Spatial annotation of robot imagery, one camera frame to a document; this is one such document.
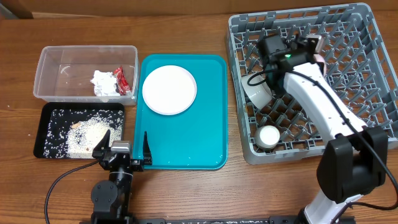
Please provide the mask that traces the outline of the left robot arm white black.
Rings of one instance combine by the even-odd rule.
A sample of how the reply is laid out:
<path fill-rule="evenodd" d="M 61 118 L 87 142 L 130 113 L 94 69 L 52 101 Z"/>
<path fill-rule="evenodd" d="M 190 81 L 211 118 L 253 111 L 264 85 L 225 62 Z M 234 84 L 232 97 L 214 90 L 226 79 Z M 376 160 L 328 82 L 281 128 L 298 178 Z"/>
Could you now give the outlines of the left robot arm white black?
<path fill-rule="evenodd" d="M 109 171 L 109 179 L 98 182 L 91 191 L 93 202 L 92 223 L 138 223 L 129 212 L 131 187 L 134 172 L 144 171 L 145 165 L 152 165 L 152 154 L 144 136 L 143 158 L 132 156 L 130 141 L 113 141 L 107 131 L 102 140 L 94 147 L 92 156 L 99 165 Z"/>

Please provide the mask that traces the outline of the red snack wrapper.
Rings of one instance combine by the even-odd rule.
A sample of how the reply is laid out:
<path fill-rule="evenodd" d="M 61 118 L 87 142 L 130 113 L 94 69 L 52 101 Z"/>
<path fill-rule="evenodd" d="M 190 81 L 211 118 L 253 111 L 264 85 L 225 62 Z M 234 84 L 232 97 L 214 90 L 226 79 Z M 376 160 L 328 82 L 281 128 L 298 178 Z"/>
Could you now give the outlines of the red snack wrapper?
<path fill-rule="evenodd" d="M 128 95 L 132 93 L 131 87 L 129 86 L 126 77 L 124 75 L 123 67 L 120 66 L 113 72 L 114 77 L 116 78 L 116 84 L 118 87 L 118 93 L 122 96 Z"/>

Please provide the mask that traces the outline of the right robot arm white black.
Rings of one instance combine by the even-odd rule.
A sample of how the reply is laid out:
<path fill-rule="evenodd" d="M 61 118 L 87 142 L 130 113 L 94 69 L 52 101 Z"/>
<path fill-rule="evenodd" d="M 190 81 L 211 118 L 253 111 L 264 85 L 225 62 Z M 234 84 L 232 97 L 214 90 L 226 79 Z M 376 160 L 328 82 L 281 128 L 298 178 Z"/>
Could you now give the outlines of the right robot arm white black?
<path fill-rule="evenodd" d="M 390 179 L 397 180 L 387 168 L 388 135 L 380 126 L 369 127 L 342 102 L 324 79 L 325 63 L 318 54 L 320 35 L 297 35 L 288 41 L 278 34 L 258 40 L 265 83 L 278 95 L 290 94 L 298 101 L 325 143 L 317 168 L 320 191 L 302 208 L 296 223 L 354 223 L 342 218 L 354 206 L 376 210 L 389 207 L 362 203 L 359 199 Z"/>

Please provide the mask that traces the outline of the white napkin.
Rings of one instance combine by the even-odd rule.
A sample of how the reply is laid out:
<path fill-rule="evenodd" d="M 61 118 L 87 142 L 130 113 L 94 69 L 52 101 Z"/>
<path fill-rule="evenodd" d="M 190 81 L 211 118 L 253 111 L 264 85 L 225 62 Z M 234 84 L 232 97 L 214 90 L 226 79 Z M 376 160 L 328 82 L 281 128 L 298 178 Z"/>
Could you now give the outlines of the white napkin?
<path fill-rule="evenodd" d="M 90 82 L 94 84 L 96 96 L 120 96 L 117 91 L 117 79 L 112 72 L 95 70 Z"/>

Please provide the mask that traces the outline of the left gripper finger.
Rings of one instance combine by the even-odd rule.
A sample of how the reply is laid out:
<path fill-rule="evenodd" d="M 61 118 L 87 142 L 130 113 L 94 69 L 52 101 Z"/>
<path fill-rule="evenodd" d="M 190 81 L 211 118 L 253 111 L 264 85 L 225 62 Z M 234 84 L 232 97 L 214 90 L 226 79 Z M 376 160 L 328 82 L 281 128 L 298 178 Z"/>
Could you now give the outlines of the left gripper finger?
<path fill-rule="evenodd" d="M 95 159 L 101 159 L 104 157 L 105 152 L 110 149 L 110 135 L 111 131 L 107 130 L 100 142 L 93 148 L 92 157 Z"/>
<path fill-rule="evenodd" d="M 150 151 L 146 131 L 144 132 L 144 140 L 143 140 L 143 156 L 144 156 L 144 164 L 146 166 L 151 166 L 152 165 L 152 153 Z"/>

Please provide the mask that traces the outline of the white cup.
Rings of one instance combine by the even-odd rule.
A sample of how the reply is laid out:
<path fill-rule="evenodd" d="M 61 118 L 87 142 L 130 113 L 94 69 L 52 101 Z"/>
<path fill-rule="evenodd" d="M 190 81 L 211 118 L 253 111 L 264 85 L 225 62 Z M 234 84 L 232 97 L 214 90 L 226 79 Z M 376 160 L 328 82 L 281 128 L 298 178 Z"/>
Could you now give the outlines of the white cup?
<path fill-rule="evenodd" d="M 255 132 L 254 142 L 262 149 L 274 148 L 280 140 L 280 132 L 275 126 L 262 126 Z"/>

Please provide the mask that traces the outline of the grey bowl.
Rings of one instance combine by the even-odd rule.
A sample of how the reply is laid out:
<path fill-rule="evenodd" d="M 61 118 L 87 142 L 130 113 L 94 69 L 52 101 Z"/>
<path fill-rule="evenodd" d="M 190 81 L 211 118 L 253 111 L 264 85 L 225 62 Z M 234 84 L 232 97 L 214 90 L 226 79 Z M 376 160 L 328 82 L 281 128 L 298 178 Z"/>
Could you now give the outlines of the grey bowl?
<path fill-rule="evenodd" d="M 263 109 L 265 106 L 269 104 L 272 99 L 272 92 L 271 89 L 268 87 L 265 79 L 262 78 L 260 75 L 254 77 L 250 83 L 258 83 L 263 81 L 263 83 L 256 85 L 256 86 L 249 86 L 248 80 L 253 76 L 246 75 L 245 77 L 241 78 L 241 84 L 243 86 L 243 90 L 248 98 L 251 100 L 253 105 L 258 109 Z"/>

